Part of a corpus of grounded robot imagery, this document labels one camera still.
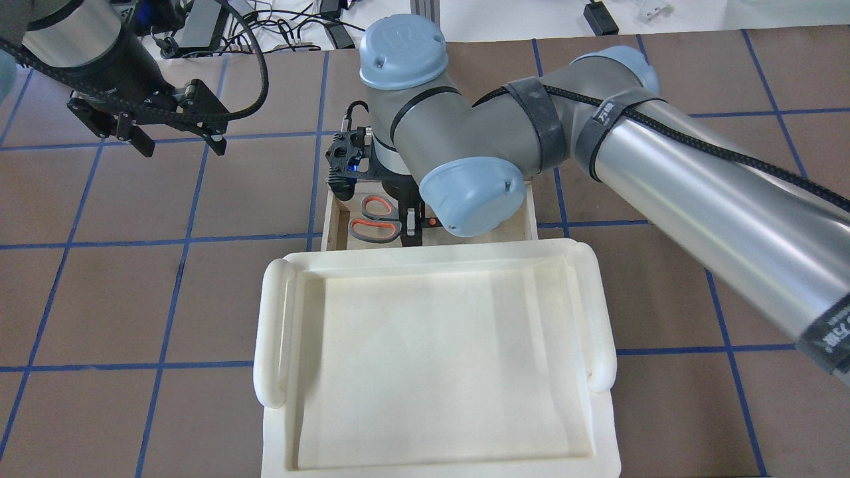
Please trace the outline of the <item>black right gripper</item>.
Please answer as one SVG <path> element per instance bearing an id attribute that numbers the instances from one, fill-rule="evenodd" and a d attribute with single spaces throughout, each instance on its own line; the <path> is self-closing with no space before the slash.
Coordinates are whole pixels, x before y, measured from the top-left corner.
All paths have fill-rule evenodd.
<path id="1" fill-rule="evenodd" d="M 396 212 L 389 215 L 373 216 L 374 220 L 390 220 L 402 222 L 403 247 L 422 247 L 423 227 L 426 224 L 426 205 L 422 200 L 419 186 L 410 175 L 382 172 L 372 177 L 379 181 L 383 190 L 397 202 Z"/>

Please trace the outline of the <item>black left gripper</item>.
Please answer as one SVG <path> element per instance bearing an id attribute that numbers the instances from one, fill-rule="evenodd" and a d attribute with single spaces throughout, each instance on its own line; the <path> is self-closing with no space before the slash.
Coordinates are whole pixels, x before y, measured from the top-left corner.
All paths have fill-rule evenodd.
<path id="1" fill-rule="evenodd" d="M 66 106 L 98 138 L 127 140 L 146 158 L 155 151 L 154 140 L 143 130 L 149 125 L 192 134 L 205 139 L 216 155 L 226 153 L 224 133 L 232 112 L 200 79 L 183 87 L 166 84 L 140 101 L 121 98 L 117 91 L 100 97 L 73 92 Z"/>

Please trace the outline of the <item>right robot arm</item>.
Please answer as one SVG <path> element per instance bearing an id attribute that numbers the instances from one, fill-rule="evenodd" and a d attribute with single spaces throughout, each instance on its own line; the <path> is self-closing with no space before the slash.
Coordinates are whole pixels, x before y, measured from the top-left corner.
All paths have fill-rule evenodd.
<path id="1" fill-rule="evenodd" d="M 412 13 L 379 19 L 359 42 L 375 139 L 450 234 L 495 229 L 523 202 L 523 181 L 571 159 L 848 381 L 847 199 L 671 106 L 631 46 L 589 52 L 474 104 L 448 63 L 440 28 Z"/>

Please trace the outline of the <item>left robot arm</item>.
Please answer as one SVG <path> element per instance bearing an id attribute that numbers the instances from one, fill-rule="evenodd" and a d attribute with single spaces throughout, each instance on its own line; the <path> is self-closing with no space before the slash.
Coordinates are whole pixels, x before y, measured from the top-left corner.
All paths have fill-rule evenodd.
<path id="1" fill-rule="evenodd" d="M 151 157 L 145 125 L 166 125 L 226 149 L 228 110 L 194 79 L 177 88 L 106 1 L 3 1 L 2 49 L 72 88 L 67 108 L 100 138 Z"/>

